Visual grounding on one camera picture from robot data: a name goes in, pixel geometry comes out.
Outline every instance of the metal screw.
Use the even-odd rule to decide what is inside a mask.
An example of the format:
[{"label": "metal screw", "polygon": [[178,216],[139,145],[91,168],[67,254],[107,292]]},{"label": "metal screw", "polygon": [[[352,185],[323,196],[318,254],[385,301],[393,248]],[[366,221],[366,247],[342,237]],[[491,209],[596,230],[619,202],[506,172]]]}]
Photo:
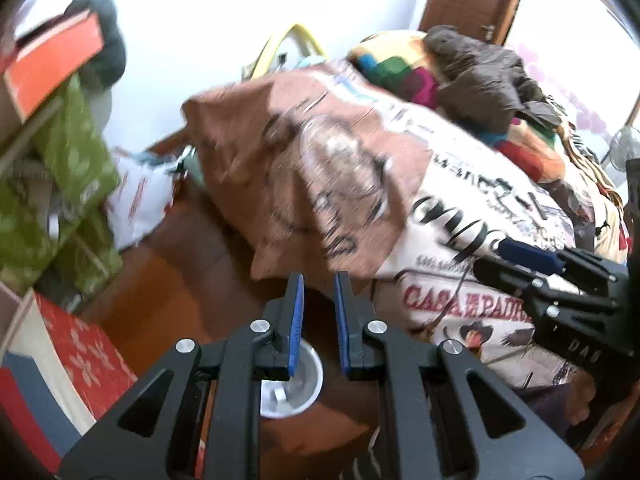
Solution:
[{"label": "metal screw", "polygon": [[560,309],[558,307],[556,307],[555,305],[550,305],[546,309],[546,314],[549,317],[558,317],[558,314],[560,314]]},{"label": "metal screw", "polygon": [[188,354],[192,352],[194,348],[196,348],[196,343],[193,339],[180,339],[180,341],[175,344],[175,349],[181,354]]},{"label": "metal screw", "polygon": [[444,343],[442,343],[442,349],[447,354],[458,355],[463,350],[462,343],[460,341],[456,341],[455,339],[447,339]]},{"label": "metal screw", "polygon": [[255,321],[251,322],[251,325],[249,325],[249,328],[254,332],[257,332],[258,334],[267,332],[270,327],[271,325],[266,319],[256,319]]},{"label": "metal screw", "polygon": [[373,321],[369,321],[367,328],[374,334],[383,334],[386,332],[386,323],[379,319],[374,319]]}]

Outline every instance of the door handle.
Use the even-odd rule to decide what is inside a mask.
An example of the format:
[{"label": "door handle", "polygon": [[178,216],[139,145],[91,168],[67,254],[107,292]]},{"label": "door handle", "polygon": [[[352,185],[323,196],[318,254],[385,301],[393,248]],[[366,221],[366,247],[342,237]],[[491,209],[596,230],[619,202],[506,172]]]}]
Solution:
[{"label": "door handle", "polygon": [[480,25],[480,28],[485,31],[485,41],[491,41],[494,38],[495,25]]}]

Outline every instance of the brown cloth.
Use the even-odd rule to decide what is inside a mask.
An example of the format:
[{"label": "brown cloth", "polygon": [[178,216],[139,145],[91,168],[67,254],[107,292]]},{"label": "brown cloth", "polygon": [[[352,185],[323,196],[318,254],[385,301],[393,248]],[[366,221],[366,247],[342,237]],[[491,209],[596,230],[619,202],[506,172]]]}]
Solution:
[{"label": "brown cloth", "polygon": [[183,105],[207,189],[255,248],[251,276],[372,278],[404,229],[432,151],[336,97],[323,68],[213,89]]}]

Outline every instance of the orange box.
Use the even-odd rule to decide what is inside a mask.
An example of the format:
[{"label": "orange box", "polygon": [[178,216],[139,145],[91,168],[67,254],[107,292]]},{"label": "orange box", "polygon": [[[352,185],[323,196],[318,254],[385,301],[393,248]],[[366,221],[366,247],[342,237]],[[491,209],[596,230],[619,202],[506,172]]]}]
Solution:
[{"label": "orange box", "polygon": [[4,72],[4,85],[0,85],[4,87],[0,88],[0,146],[17,133],[60,83],[103,46],[98,16],[87,10],[23,47]]}]

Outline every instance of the white cup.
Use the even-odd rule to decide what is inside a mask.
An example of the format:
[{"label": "white cup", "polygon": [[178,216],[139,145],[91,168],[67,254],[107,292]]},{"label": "white cup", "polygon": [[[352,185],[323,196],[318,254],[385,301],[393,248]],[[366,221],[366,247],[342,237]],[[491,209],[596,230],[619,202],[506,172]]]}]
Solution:
[{"label": "white cup", "polygon": [[266,418],[299,415],[311,406],[322,389],[322,361],[314,348],[300,339],[296,373],[289,381],[262,381],[260,414]]}]

